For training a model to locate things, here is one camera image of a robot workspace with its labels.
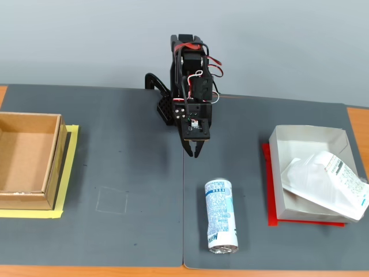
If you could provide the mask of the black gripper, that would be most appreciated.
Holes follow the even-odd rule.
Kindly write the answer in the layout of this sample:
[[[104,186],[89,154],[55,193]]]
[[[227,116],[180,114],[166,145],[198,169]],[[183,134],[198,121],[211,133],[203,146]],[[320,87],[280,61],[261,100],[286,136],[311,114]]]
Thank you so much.
[[[210,136],[212,105],[205,102],[174,102],[174,120],[182,136]],[[189,157],[197,158],[205,141],[183,140],[182,146]]]

